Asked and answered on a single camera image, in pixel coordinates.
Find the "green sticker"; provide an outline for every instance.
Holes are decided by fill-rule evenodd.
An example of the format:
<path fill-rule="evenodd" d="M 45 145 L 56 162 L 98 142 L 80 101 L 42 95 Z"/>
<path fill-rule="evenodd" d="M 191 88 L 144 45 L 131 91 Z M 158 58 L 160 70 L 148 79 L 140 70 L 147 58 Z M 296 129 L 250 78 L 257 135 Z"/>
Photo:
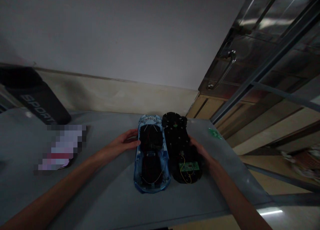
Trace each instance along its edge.
<path fill-rule="evenodd" d="M 213 130 L 212 128 L 209 128 L 209 132 L 211 133 L 212 136 L 222 139 L 222 137 L 220 136 L 219 132 L 217 130 Z"/>
<path fill-rule="evenodd" d="M 198 162 L 188 162 L 185 163 L 184 166 L 183 163 L 179 163 L 179 168 L 181 169 L 181 172 L 187 172 L 187 171 L 196 171 L 200 170 Z"/>

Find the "green circuit board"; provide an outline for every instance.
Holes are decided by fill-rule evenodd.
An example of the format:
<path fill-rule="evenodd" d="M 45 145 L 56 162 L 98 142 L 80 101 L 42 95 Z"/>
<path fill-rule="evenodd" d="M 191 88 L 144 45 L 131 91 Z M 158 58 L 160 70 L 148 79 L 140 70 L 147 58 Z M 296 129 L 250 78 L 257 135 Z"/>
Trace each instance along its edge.
<path fill-rule="evenodd" d="M 183 163 L 179 163 L 179 168 L 181 172 L 200 170 L 198 162 L 186 162 L 184 165 Z"/>

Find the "person's left hand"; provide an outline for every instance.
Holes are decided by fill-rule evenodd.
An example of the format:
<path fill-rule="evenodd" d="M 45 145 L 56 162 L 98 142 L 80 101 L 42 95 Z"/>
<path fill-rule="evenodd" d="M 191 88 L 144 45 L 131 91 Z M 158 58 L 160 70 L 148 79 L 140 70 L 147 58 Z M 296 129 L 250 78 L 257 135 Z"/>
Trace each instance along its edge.
<path fill-rule="evenodd" d="M 128 149 L 136 148 L 141 143 L 140 140 L 132 138 L 136 136 L 138 136 L 138 129 L 129 129 L 125 133 L 116 137 L 111 143 L 105 146 L 105 148 L 114 147 L 121 152 Z"/>

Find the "gray table surface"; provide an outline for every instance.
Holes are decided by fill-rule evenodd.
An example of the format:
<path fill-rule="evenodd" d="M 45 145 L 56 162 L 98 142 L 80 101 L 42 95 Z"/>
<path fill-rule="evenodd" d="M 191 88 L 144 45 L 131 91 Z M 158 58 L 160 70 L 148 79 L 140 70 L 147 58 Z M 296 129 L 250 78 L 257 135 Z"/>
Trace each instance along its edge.
<path fill-rule="evenodd" d="M 34 176 L 33 167 L 50 146 L 54 131 L 26 109 L 0 114 L 0 225 L 41 196 L 90 155 L 130 128 L 140 115 L 71 112 L 70 124 L 90 126 L 87 146 L 69 168 Z M 256 206 L 271 198 L 223 139 L 212 137 L 209 120 L 189 119 L 187 131 L 219 160 L 246 198 Z M 51 229 L 155 229 L 229 214 L 212 178 L 179 184 L 156 194 L 141 194 L 133 184 L 135 151 L 127 151 L 98 171 L 54 219 Z"/>

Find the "white wall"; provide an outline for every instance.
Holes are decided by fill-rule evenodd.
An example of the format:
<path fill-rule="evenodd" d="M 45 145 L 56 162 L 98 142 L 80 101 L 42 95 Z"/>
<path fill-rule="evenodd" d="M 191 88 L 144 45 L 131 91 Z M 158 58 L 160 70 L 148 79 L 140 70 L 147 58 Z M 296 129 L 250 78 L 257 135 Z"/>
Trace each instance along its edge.
<path fill-rule="evenodd" d="M 0 0 L 0 62 L 198 89 L 244 0 Z"/>
<path fill-rule="evenodd" d="M 68 110 L 185 116 L 198 91 L 38 71 Z"/>

